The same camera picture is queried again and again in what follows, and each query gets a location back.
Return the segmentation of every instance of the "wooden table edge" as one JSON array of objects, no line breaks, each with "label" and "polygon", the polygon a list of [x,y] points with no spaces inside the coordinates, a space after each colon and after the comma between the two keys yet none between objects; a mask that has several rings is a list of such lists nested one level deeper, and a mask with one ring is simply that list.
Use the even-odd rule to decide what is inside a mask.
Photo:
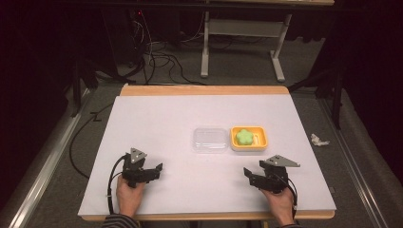
[{"label": "wooden table edge", "polygon": [[[259,95],[289,94],[282,85],[125,85],[121,96],[169,95]],[[296,219],[331,219],[335,211],[297,211]],[[106,216],[82,216],[88,221],[102,221]],[[164,215],[138,215],[137,220],[265,220],[274,217],[268,212],[257,213],[188,213]]]},{"label": "wooden table edge", "polygon": [[[296,219],[331,219],[335,211],[297,211]],[[87,221],[103,221],[106,216],[82,216]],[[187,213],[163,215],[138,215],[136,220],[267,220],[275,219],[269,212],[256,213]]]},{"label": "wooden table edge", "polygon": [[121,96],[290,94],[282,85],[125,85]]}]

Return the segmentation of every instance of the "white table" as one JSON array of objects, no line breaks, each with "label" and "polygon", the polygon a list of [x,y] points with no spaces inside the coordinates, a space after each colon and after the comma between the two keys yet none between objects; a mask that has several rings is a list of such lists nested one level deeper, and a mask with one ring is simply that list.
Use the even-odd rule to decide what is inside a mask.
[{"label": "white table", "polygon": [[[243,124],[265,128],[266,150],[235,152],[228,147],[203,154],[192,146],[198,127],[219,127],[229,134],[232,126]],[[259,160],[276,154],[301,164],[287,168],[298,192],[296,218],[329,219],[335,214],[293,100],[282,86],[124,87],[110,114],[78,213],[83,219],[102,220],[108,215],[109,174],[130,147],[148,154],[144,168],[163,163],[160,179],[144,190],[136,219],[268,219],[266,199],[249,185],[243,167],[263,175]]]}]

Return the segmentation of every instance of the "yellow container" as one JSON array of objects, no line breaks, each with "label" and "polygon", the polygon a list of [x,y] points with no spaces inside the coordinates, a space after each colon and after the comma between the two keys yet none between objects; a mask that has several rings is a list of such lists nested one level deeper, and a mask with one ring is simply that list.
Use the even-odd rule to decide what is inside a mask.
[{"label": "yellow container", "polygon": [[[252,132],[253,142],[250,145],[238,144],[237,134],[242,129]],[[231,128],[231,148],[235,151],[263,151],[266,149],[268,140],[261,126],[234,126]]]}]

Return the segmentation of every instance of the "dark curtain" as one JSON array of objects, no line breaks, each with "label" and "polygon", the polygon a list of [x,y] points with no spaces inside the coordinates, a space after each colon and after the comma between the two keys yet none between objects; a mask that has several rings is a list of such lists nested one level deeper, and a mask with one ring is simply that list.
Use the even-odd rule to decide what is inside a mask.
[{"label": "dark curtain", "polygon": [[343,67],[343,86],[377,149],[403,181],[403,4],[394,0],[346,1],[360,6],[357,15],[337,18],[319,53],[311,76]]},{"label": "dark curtain", "polygon": [[48,10],[45,1],[0,2],[0,208],[67,107],[70,60]]}]

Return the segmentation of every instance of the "metal bracket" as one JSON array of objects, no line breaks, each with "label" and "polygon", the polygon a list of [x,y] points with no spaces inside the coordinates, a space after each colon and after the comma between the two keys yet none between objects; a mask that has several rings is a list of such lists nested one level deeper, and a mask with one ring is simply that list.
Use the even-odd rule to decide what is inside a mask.
[{"label": "metal bracket", "polygon": [[136,148],[130,148],[130,162],[135,163],[140,161],[141,159],[147,157],[143,151],[138,150]]},{"label": "metal bracket", "polygon": [[271,164],[273,166],[301,167],[301,165],[299,163],[286,159],[280,155],[273,156],[272,158],[269,158],[264,162]]}]

